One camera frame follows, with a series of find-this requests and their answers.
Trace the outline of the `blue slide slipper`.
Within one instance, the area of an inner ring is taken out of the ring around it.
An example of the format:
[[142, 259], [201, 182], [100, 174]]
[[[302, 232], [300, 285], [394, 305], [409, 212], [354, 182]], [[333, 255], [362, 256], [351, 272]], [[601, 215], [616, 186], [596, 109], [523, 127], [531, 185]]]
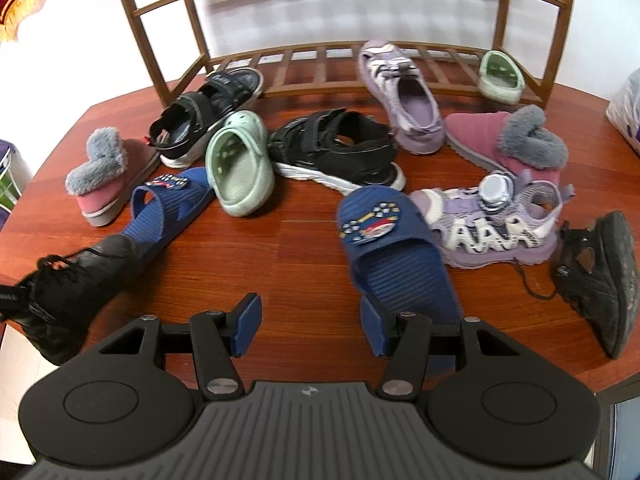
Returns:
[[131, 221], [122, 235], [134, 242], [138, 263], [155, 258], [215, 197], [204, 167], [161, 174], [137, 186], [131, 194]]
[[396, 315], [460, 323], [462, 309], [435, 237], [406, 194], [382, 185], [358, 188], [338, 205], [336, 225], [361, 297], [375, 297]]

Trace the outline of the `mint green clog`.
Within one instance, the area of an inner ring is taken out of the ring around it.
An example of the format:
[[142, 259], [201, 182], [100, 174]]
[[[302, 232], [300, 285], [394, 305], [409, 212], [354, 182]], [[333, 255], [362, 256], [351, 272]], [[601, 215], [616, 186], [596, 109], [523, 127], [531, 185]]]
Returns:
[[252, 214], [272, 194], [276, 178], [267, 138], [262, 118], [251, 110], [238, 110], [209, 140], [204, 157], [207, 181], [231, 217]]
[[515, 105], [524, 92], [525, 79], [509, 55], [490, 50], [480, 60], [477, 89], [487, 99]]

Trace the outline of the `black strap sandal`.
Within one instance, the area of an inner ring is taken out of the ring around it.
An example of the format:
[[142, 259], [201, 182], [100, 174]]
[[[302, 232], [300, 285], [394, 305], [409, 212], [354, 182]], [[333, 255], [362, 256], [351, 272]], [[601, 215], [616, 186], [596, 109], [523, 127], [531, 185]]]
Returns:
[[316, 182], [343, 195], [369, 185], [396, 191], [406, 185], [395, 162], [398, 147], [390, 127], [353, 110], [296, 118], [270, 134], [267, 148], [281, 176]]
[[264, 90], [253, 67], [210, 73], [198, 91], [183, 93], [150, 125], [148, 142], [168, 168], [186, 169], [202, 157], [209, 140], [238, 110], [248, 110]]

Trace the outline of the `black lace shoe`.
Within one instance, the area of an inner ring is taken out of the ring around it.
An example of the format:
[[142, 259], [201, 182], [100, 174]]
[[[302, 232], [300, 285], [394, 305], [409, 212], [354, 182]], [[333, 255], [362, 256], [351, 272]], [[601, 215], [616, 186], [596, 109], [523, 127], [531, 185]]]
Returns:
[[61, 256], [46, 255], [15, 285], [1, 287], [1, 319], [21, 326], [50, 363], [77, 356], [103, 307], [137, 274], [141, 245], [125, 234]]
[[565, 223], [559, 244], [555, 289], [590, 323], [608, 358], [618, 359], [639, 312], [639, 269], [625, 215], [611, 211], [585, 229]]

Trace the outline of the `pink fur slipper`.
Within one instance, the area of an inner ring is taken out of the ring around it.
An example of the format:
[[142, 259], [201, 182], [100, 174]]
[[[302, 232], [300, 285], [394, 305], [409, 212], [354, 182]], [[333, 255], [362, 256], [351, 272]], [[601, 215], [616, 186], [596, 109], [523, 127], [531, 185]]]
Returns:
[[154, 148], [137, 139], [123, 139], [115, 127], [93, 131], [86, 142], [87, 160], [65, 179], [84, 218], [96, 228], [108, 226], [124, 209], [132, 191], [160, 164]]
[[560, 184], [568, 149], [536, 105], [513, 113], [449, 114], [445, 128], [450, 148], [475, 166], [514, 176], [528, 169], [535, 180]]

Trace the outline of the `white purple plastic bag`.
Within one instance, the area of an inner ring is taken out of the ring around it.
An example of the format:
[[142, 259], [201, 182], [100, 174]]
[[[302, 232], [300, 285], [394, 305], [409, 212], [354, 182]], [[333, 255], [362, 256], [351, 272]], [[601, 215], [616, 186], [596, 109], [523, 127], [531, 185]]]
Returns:
[[605, 110], [605, 117], [640, 154], [640, 68], [634, 70], [615, 93]]

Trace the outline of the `brown wooden shoe rack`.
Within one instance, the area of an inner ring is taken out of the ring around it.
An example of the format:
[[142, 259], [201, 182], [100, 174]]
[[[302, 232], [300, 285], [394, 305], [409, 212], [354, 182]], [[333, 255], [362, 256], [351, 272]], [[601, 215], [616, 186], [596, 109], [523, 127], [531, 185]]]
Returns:
[[[537, 0], [553, 6], [556, 11], [553, 36], [544, 72], [540, 77], [523, 70], [525, 104], [547, 105], [566, 44], [574, 0]], [[194, 0], [157, 0], [146, 6], [138, 6], [136, 0], [120, 0], [127, 21], [136, 40], [142, 60], [151, 77], [160, 102], [169, 105], [192, 84], [201, 72], [222, 72], [233, 64], [245, 62], [257, 67], [266, 64], [269, 73], [264, 95], [267, 98], [311, 96], [312, 94], [362, 93], [363, 82], [356, 73], [346, 70], [346, 60], [357, 56], [363, 43], [360, 40], [327, 41], [318, 44], [289, 44], [231, 53], [214, 58], [209, 53], [203, 27]], [[173, 84], [168, 84], [160, 70], [142, 18], [164, 6], [183, 3], [189, 18], [193, 36], [198, 46], [198, 57]], [[498, 0], [497, 16], [491, 47], [499, 52], [506, 50], [506, 25], [510, 0]]]

